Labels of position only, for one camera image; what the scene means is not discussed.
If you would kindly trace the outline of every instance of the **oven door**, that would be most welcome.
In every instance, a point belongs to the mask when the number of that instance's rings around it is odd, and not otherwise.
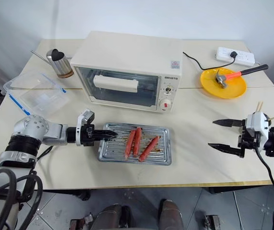
[[[92,102],[156,110],[160,77],[75,67]]]

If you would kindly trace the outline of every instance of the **hammer head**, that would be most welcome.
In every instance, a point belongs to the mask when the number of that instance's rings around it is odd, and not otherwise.
[[[223,89],[227,87],[227,84],[225,83],[226,77],[224,75],[219,75],[219,71],[216,73],[215,80],[222,86]]]

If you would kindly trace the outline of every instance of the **toaster oven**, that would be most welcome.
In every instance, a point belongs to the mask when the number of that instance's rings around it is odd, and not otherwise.
[[[71,59],[97,104],[171,111],[182,73],[182,40],[92,31]]]

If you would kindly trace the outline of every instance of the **power strip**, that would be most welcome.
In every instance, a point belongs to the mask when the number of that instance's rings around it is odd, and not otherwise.
[[[234,64],[238,64],[242,66],[254,66],[255,64],[254,54],[245,52],[245,51],[229,49],[225,47],[218,47],[216,58],[219,61],[232,62],[233,58],[230,56],[230,54],[233,51],[236,51],[236,53],[238,54],[236,56]]]

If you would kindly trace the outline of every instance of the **black cable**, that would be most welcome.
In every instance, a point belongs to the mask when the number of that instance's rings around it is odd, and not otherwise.
[[[11,211],[11,208],[15,202],[16,197],[16,177],[13,171],[9,169],[0,169],[0,173],[5,173],[9,177],[9,183],[7,184],[7,187],[9,186],[8,195],[6,198],[6,202],[3,206],[3,209],[0,213],[0,230],[3,229],[6,220],[8,218],[8,215]]]
[[[260,155],[260,152],[258,151],[258,148],[255,148],[255,152],[256,152],[256,155],[258,156],[258,158],[261,160],[261,162],[263,163],[263,165],[266,167],[267,171],[268,171],[268,174],[269,174],[269,177],[270,177],[270,180],[271,180],[271,183],[274,187],[274,179],[272,177],[272,173],[271,173],[271,170],[270,170],[270,167],[267,165],[267,163],[263,160],[262,156]]]
[[[40,156],[38,156],[37,161],[39,161],[39,159],[41,159],[42,157],[46,156],[47,154],[49,154],[49,152],[52,150],[53,146],[49,146],[44,152],[42,152],[42,154]]]
[[[231,53],[231,57],[234,59],[232,62],[230,62],[228,64],[225,64],[225,65],[222,65],[222,66],[216,66],[216,67],[211,67],[211,68],[205,68],[204,69],[204,68],[202,68],[202,66],[200,65],[200,63],[199,63],[199,61],[197,59],[195,59],[195,58],[189,56],[188,54],[186,54],[185,52],[183,52],[183,54],[186,55],[188,58],[194,60],[199,65],[199,67],[200,67],[201,70],[217,69],[217,68],[221,68],[221,67],[225,67],[225,66],[229,66],[229,65],[233,64],[235,62],[235,60],[236,60],[237,53],[235,52],[235,54],[233,54],[233,55],[232,55],[232,53]]]
[[[20,182],[22,180],[29,179],[29,178],[36,181],[36,183],[37,183],[37,193],[36,193],[35,201],[32,204],[32,207],[31,207],[30,211],[28,212],[25,220],[23,221],[23,223],[20,227],[20,230],[25,230],[28,227],[28,225],[30,224],[30,222],[32,220],[32,217],[36,212],[36,209],[37,209],[37,207],[38,207],[38,205],[41,201],[42,194],[43,194],[43,184],[42,184],[41,179],[37,175],[29,174],[29,175],[26,175],[26,176],[22,176],[22,177],[17,178],[16,182]],[[5,184],[5,185],[1,186],[0,191],[5,189],[8,186],[9,186],[9,184]]]

